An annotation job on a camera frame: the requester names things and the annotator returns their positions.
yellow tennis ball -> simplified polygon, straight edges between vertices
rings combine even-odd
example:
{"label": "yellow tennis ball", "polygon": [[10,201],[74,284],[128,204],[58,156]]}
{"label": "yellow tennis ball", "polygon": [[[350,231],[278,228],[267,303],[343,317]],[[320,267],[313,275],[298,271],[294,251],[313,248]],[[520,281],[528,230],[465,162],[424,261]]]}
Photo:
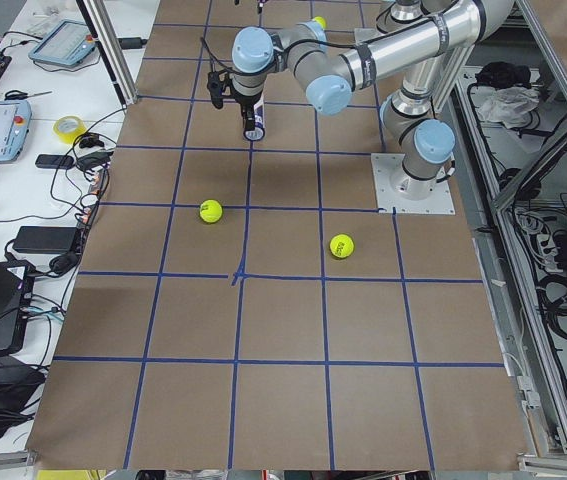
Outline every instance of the yellow tennis ball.
{"label": "yellow tennis ball", "polygon": [[339,233],[330,240],[330,251],[336,258],[347,258],[354,251],[354,240],[349,235]]}
{"label": "yellow tennis ball", "polygon": [[223,207],[216,200],[206,200],[199,207],[199,215],[205,223],[216,223],[223,216]]}
{"label": "yellow tennis ball", "polygon": [[323,30],[325,30],[327,28],[327,22],[325,21],[325,19],[323,17],[314,17],[312,20],[314,20],[316,23],[321,25],[321,28]]}

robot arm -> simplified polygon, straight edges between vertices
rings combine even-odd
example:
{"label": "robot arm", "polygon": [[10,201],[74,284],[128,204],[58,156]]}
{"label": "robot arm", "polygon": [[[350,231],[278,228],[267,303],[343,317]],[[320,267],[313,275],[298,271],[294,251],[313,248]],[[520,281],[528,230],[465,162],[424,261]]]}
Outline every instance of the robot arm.
{"label": "robot arm", "polygon": [[[237,71],[232,83],[239,94],[260,95],[268,73],[290,69],[314,108],[323,115],[334,115],[348,105],[352,91],[491,35],[507,18],[513,3],[458,0],[441,13],[423,16],[402,30],[335,57],[328,57],[320,43],[326,40],[320,20],[272,34],[248,27],[234,41],[232,60]],[[406,9],[415,2],[396,4]]]}
{"label": "robot arm", "polygon": [[244,129],[253,129],[254,105],[267,75],[289,69],[316,111],[336,115],[348,106],[352,92],[409,67],[400,90],[381,107],[381,120],[405,151],[391,184],[410,200],[432,191],[438,172],[454,148],[454,133],[446,124],[428,119],[430,100],[444,53],[469,47],[494,33],[512,10],[514,0],[383,1],[377,29],[389,32],[329,57],[325,23],[320,17],[292,28],[268,33],[257,27],[239,32],[232,49],[233,70],[223,80],[210,75],[212,94],[222,107],[222,92],[241,105]]}

metal base plate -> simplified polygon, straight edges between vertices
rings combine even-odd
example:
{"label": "metal base plate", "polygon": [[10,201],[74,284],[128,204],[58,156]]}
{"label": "metal base plate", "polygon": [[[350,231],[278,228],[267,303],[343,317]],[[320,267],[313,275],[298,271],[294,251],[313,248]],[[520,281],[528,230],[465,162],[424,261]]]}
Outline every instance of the metal base plate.
{"label": "metal base plate", "polygon": [[408,200],[390,186],[390,172],[401,164],[403,154],[373,153],[372,169],[376,188],[376,204],[381,213],[415,213],[422,215],[454,215],[454,203],[447,182],[437,183],[425,200]]}

cable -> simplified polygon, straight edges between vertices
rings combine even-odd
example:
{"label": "cable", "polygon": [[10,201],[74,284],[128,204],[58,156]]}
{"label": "cable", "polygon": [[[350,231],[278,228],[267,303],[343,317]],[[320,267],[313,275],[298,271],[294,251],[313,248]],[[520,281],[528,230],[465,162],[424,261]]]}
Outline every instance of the cable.
{"label": "cable", "polygon": [[84,70],[86,68],[93,67],[94,65],[98,65],[101,62],[101,53],[100,52],[97,52],[97,53],[98,53],[98,57],[96,58],[96,61],[94,61],[92,63],[88,63],[86,65],[82,65],[78,68],[52,68],[52,69],[50,69],[50,68],[45,68],[43,66],[43,64],[37,62],[36,60],[32,60],[32,62],[34,63],[34,65],[39,67],[41,70],[45,70],[46,72],[51,72],[51,73],[53,73],[53,72],[78,72],[80,70]]}
{"label": "cable", "polygon": [[[457,3],[459,3],[459,1],[460,0],[456,0],[445,11],[454,7]],[[416,28],[416,27],[420,27],[422,25],[425,25],[425,24],[427,24],[431,21],[432,21],[431,18],[426,17],[426,19],[421,20],[419,22],[414,22],[410,26],[412,28]],[[402,32],[402,30],[399,30],[399,31],[396,31],[396,32],[386,33],[386,34],[381,35],[379,37],[375,37],[375,38],[372,38],[370,40],[366,40],[362,43],[369,45],[369,44],[372,44],[372,43],[380,42],[381,40],[385,40],[387,38],[398,35],[401,32]],[[229,65],[227,65],[223,61],[221,61],[216,55],[214,55],[214,53],[212,53],[212,51],[211,51],[211,49],[210,49],[210,47],[209,47],[209,45],[208,45],[208,43],[207,43],[207,41],[205,40],[204,37],[200,37],[200,41],[201,41],[201,45],[203,46],[203,48],[205,49],[205,51],[209,55],[210,59],[212,59],[218,65],[223,67],[224,71],[231,73],[233,75],[240,75],[240,76],[244,76],[244,77],[257,77],[259,75],[263,75],[264,73],[268,72],[272,67],[275,67],[276,64],[277,64],[276,59],[274,59],[270,63],[268,63],[265,67],[263,67],[261,70],[259,70],[258,72],[253,72],[253,73],[246,73],[246,72],[234,70],[232,67],[230,67]],[[299,45],[303,45],[305,43],[312,43],[312,44],[315,44],[315,45],[323,45],[323,46],[326,46],[326,47],[339,48],[339,49],[343,49],[343,50],[350,50],[350,49],[356,48],[358,46],[358,45],[353,44],[353,43],[342,44],[342,43],[334,43],[334,42],[328,42],[328,41],[324,41],[324,40],[318,40],[318,39],[314,39],[314,38],[304,38],[304,39],[296,40],[295,42],[292,42],[287,47],[285,47],[283,50],[275,50],[275,52],[280,54],[280,55],[285,55],[285,54],[288,54],[295,47],[297,47]]]}
{"label": "cable", "polygon": [[516,366],[519,367],[519,370],[521,371],[521,374],[525,375],[526,377],[529,376],[526,372],[526,370],[523,368],[523,365],[521,364],[521,362],[519,361],[518,358],[516,358],[514,355],[512,355],[511,353],[508,352],[503,352],[503,355],[505,355],[506,357],[511,358],[512,360],[514,360],[514,363],[516,363]]}
{"label": "cable", "polygon": [[20,42],[17,43],[10,43],[9,45],[0,49],[1,55],[3,55],[8,48],[20,47],[22,45],[27,45],[28,43],[39,43],[39,41],[32,39],[32,40],[21,40]]}
{"label": "cable", "polygon": [[[93,131],[94,127],[96,127],[96,126],[99,125],[100,123],[104,122],[105,120],[107,120],[107,119],[110,118],[111,116],[116,115],[117,113],[126,111],[126,109],[127,109],[126,107],[122,107],[122,108],[119,108],[119,109],[117,109],[117,110],[114,110],[114,111],[108,113],[107,115],[101,117],[101,118],[98,119],[96,122],[94,122],[94,123],[87,129],[87,131],[86,131],[85,133],[87,134],[87,133]],[[103,137],[106,138],[107,140],[110,140],[110,141],[112,141],[112,143],[116,144],[111,138],[109,138],[109,137],[107,137],[107,136],[104,136],[104,135],[102,135],[102,134],[99,134],[99,135],[103,136]],[[81,138],[82,138],[82,136],[78,136],[78,137],[74,140],[74,143],[73,143],[72,146],[67,150],[67,152],[65,153],[65,155],[69,155],[70,153],[74,153],[74,155],[77,156],[77,155],[76,155],[76,147],[77,147],[77,145],[79,144]],[[0,224],[2,224],[2,223],[20,222],[20,221],[22,221],[22,220],[27,220],[27,219],[30,219],[30,218],[36,218],[36,219],[39,219],[39,220],[58,220],[58,219],[60,219],[60,218],[65,217],[66,215],[68,215],[68,214],[69,214],[72,210],[74,210],[74,209],[76,209],[77,211],[81,212],[81,209],[78,208],[78,205],[80,204],[81,199],[82,199],[83,196],[84,196],[84,195],[83,195],[83,191],[82,191],[74,182],[72,182],[72,181],[69,179],[69,177],[68,177],[68,180],[70,180],[70,182],[79,190],[79,192],[80,192],[80,194],[81,194],[81,195],[79,196],[79,198],[77,198],[77,200],[76,200],[74,203],[70,203],[70,202],[68,202],[67,200],[63,200],[63,199],[57,198],[57,197],[54,196],[54,194],[53,194],[54,185],[55,185],[55,182],[56,182],[56,178],[57,178],[57,176],[58,176],[58,171],[60,170],[59,167],[60,167],[60,166],[57,166],[57,168],[56,168],[55,171],[54,171],[54,176],[52,177],[52,183],[51,183],[51,185],[50,185],[50,196],[52,197],[52,199],[54,199],[54,200],[56,200],[56,201],[58,201],[58,202],[60,202],[60,203],[64,203],[64,204],[68,205],[69,208],[68,208],[67,210],[65,210],[63,213],[61,213],[61,214],[59,214],[59,215],[55,215],[55,216],[52,216],[52,217],[45,217],[45,216],[41,216],[41,215],[24,215],[24,216],[18,217],[18,218],[11,218],[11,219],[7,219],[7,220],[0,220]]]}
{"label": "cable", "polygon": [[34,38],[34,39],[36,39],[36,40],[43,40],[43,37],[39,37],[39,36],[36,36],[36,35],[32,35],[32,34],[30,34],[30,33],[19,32],[19,31],[17,31],[17,30],[8,30],[7,32],[5,32],[5,33],[3,34],[3,36],[6,36],[6,35],[9,34],[9,33],[14,33],[14,34],[16,34],[16,35],[25,35],[26,37],[31,37],[31,38]]}
{"label": "cable", "polygon": [[63,314],[63,316],[65,316],[65,314],[67,313],[65,311],[65,309],[61,306],[60,303],[56,303],[54,300],[47,298],[47,297],[44,297],[43,295],[39,295],[38,293],[33,293],[32,299],[39,299],[39,300],[43,300],[45,302],[51,303],[52,305],[54,305],[56,308],[59,309],[59,312],[61,312],[61,314]]}
{"label": "cable", "polygon": [[72,275],[70,275],[70,279],[65,284],[65,289],[63,290],[63,295],[61,296],[61,305],[63,305],[65,303],[65,297],[69,293],[70,285],[72,284],[72,282],[76,278],[76,274],[77,274],[78,271],[79,271],[79,267],[77,265],[76,267],[74,267],[74,272],[72,272]]}
{"label": "cable", "polygon": [[38,363],[21,363],[18,365],[0,365],[0,370],[4,370],[6,368],[20,368],[20,367],[32,367],[32,368],[37,368],[39,370],[48,370],[48,366],[46,365],[41,365]]}
{"label": "cable", "polygon": [[[552,131],[552,135],[546,138],[544,145],[546,143],[548,143],[551,138],[553,138],[553,136],[558,132],[560,126],[563,123],[565,123],[566,121],[567,121],[567,113],[557,123],[557,125],[555,126],[555,128]],[[553,143],[551,143],[551,145],[545,150],[545,152],[539,157],[539,159],[537,159],[537,161],[528,170],[528,173],[525,175],[525,177],[523,178],[523,181],[519,184],[519,186],[518,186],[518,188],[517,188],[517,190],[514,194],[514,198],[512,200],[512,205],[510,207],[510,218],[511,218],[511,221],[512,221],[513,226],[514,226],[514,231],[515,231],[516,237],[519,239],[519,242],[522,242],[523,245],[524,245],[524,253],[525,253],[528,261],[530,262],[530,274],[532,275],[532,279],[533,279],[533,281],[536,285],[538,285],[538,283],[539,283],[538,275],[537,275],[537,272],[536,272],[536,268],[534,268],[534,262],[531,260],[530,252],[527,248],[525,248],[525,244],[524,244],[523,236],[522,236],[522,231],[521,231],[521,226],[519,225],[519,223],[517,221],[517,216],[515,214],[516,204],[519,201],[519,199],[521,197],[521,193],[523,192],[523,190],[525,189],[527,184],[533,178],[537,178],[540,181],[546,175],[548,175],[553,170],[553,168],[556,166],[556,164],[560,161],[560,159],[565,155],[566,152],[567,152],[567,130],[557,140],[555,140]],[[548,157],[549,157],[549,161],[547,162],[547,164],[543,168],[541,168],[539,171],[536,171],[536,168],[538,167],[538,165],[540,165],[543,161],[548,159]],[[560,329],[560,326],[558,326],[558,320],[554,321],[553,319],[548,318],[549,312],[546,310],[544,302],[543,302],[541,295],[540,295],[540,292],[538,290],[537,290],[537,297],[538,297],[539,315],[540,315],[541,319],[543,319],[543,326],[545,328],[546,337],[548,339],[548,342],[550,343],[552,357],[554,359],[554,363],[556,365],[556,368],[559,372],[559,377],[561,379],[561,385],[562,385],[562,388],[563,388],[563,393],[564,393],[565,399],[567,401],[567,375],[565,373],[565,368],[564,368],[564,366],[561,362],[561,359],[558,355],[559,350],[556,348],[556,345],[554,343],[554,338],[552,337],[552,331],[554,329],[557,329],[557,327]]]}
{"label": "cable", "polygon": [[40,317],[40,316],[43,316],[43,315],[46,315],[50,318],[53,318],[54,320],[56,320],[59,323],[63,323],[63,321],[64,321],[62,317],[59,317],[57,315],[57,313],[60,313],[62,316],[64,316],[63,312],[61,312],[58,307],[54,307],[51,310],[43,310],[42,308],[39,308],[39,307],[27,307],[25,309],[25,311],[27,313],[32,314],[32,315],[28,316],[28,321],[33,320],[33,319]]}

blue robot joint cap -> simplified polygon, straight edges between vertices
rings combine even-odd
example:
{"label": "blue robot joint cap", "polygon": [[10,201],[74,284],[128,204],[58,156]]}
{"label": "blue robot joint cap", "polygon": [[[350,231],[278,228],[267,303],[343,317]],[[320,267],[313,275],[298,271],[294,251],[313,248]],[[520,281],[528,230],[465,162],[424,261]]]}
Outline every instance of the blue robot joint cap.
{"label": "blue robot joint cap", "polygon": [[338,75],[324,75],[307,86],[305,96],[318,113],[336,115],[349,105],[352,87]]}
{"label": "blue robot joint cap", "polygon": [[234,39],[232,62],[245,73],[256,73],[267,67],[274,56],[272,38],[262,28],[246,27]]}
{"label": "blue robot joint cap", "polygon": [[441,165],[452,155],[456,138],[446,123],[430,119],[416,127],[414,144],[425,161]]}

